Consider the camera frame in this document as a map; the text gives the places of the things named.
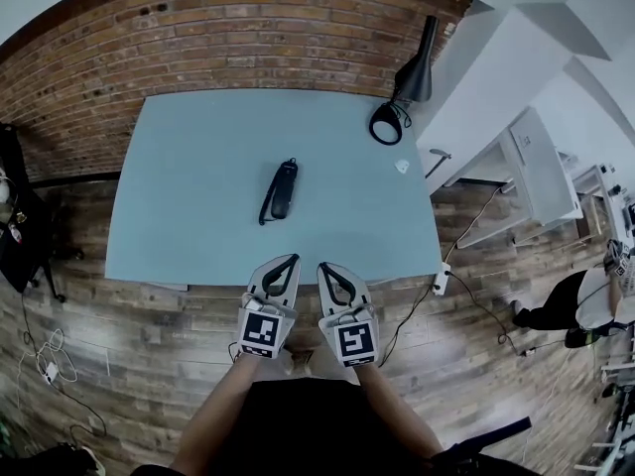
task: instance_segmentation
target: black desk lamp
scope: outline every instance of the black desk lamp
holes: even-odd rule
[[[402,128],[399,119],[402,112],[405,114],[404,127],[408,128],[412,125],[412,120],[408,113],[397,105],[397,98],[426,102],[433,94],[430,57],[438,27],[439,19],[435,16],[426,18],[426,26],[424,27],[417,54],[408,60],[395,74],[395,90],[390,102],[385,102],[379,106],[370,119],[368,131],[382,145],[396,145],[401,141]],[[377,122],[385,122],[393,127],[397,133],[397,139],[395,141],[385,141],[377,136],[374,130]]]

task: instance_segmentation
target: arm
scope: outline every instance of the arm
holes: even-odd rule
[[[617,310],[619,308],[619,302],[622,300],[622,290],[619,288],[619,281],[617,277],[611,275],[611,282],[608,286],[608,303],[609,308],[611,310],[611,315],[613,319],[617,315]]]
[[[259,362],[257,356],[240,355],[186,426],[172,469],[186,476],[206,474],[238,419]]]
[[[432,429],[404,402],[376,365],[354,370],[373,411],[402,444],[424,458],[444,450]]]

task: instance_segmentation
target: chair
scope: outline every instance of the chair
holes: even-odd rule
[[[22,293],[28,282],[34,287],[38,285],[35,275],[42,268],[51,293],[64,302],[65,297],[56,292],[50,264],[54,254],[54,216],[29,185],[17,129],[13,125],[0,123],[0,159],[14,202],[11,217],[3,224],[4,232],[0,236],[0,272],[18,293]],[[83,257],[80,251],[73,251],[73,254],[77,258]]]

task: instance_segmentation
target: table top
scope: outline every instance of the table top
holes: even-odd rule
[[[367,130],[381,102],[268,89],[148,98],[117,190],[106,277],[246,285],[292,253],[303,284],[317,281],[322,261],[365,281],[435,274],[439,240],[415,140],[406,129],[387,147]],[[260,226],[265,193],[290,158],[299,174],[289,215]]]

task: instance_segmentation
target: wall socket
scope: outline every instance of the wall socket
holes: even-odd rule
[[[445,294],[447,279],[449,278],[449,270],[450,267],[448,263],[441,263],[441,271],[437,273],[435,283],[433,284],[433,293],[438,297],[442,297]]]

